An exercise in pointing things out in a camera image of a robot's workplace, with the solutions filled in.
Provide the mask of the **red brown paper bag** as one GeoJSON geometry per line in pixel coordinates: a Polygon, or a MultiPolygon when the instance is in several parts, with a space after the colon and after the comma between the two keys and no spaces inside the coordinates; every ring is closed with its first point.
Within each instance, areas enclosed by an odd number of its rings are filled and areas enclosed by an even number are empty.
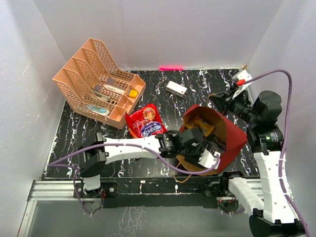
{"type": "Polygon", "coordinates": [[[207,124],[214,126],[212,134],[218,137],[226,145],[226,150],[220,156],[218,167],[207,173],[201,174],[201,176],[219,174],[235,160],[247,143],[246,134],[219,112],[210,107],[200,106],[198,104],[194,104],[187,109],[182,117],[183,125],[181,126],[180,131],[186,130],[187,122],[194,119],[196,116],[199,116],[207,124]]]}

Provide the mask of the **red candy bag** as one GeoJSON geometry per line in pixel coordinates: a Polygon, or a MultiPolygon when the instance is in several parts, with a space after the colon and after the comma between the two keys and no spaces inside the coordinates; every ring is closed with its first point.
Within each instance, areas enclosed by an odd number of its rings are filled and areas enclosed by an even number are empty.
{"type": "Polygon", "coordinates": [[[166,132],[154,104],[148,104],[131,115],[125,115],[128,130],[133,138],[145,138],[166,132]]]}

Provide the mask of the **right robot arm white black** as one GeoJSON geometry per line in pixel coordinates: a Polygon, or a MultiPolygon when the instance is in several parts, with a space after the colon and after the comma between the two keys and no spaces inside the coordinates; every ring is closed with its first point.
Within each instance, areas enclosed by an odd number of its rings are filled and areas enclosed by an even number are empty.
{"type": "Polygon", "coordinates": [[[292,206],[285,175],[285,144],[277,126],[282,111],[281,97],[263,91],[251,103],[247,91],[235,96],[234,90],[211,94],[209,100],[225,115],[228,111],[247,124],[247,139],[257,162],[263,198],[250,188],[240,172],[225,173],[220,190],[226,196],[235,195],[249,216],[249,226],[255,237],[299,237],[307,235],[302,218],[292,206]]]}

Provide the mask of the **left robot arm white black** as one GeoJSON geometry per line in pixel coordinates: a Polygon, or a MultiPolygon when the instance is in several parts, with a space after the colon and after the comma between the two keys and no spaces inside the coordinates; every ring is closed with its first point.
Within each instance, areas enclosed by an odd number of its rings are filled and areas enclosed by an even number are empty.
{"type": "Polygon", "coordinates": [[[91,197],[101,194],[101,172],[104,165],[118,160],[131,158],[174,158],[183,156],[187,162],[209,169],[213,165],[213,156],[202,132],[187,129],[183,132],[169,130],[164,133],[134,139],[110,139],[97,133],[90,143],[80,147],[84,152],[79,154],[80,175],[83,189],[91,197]]]}

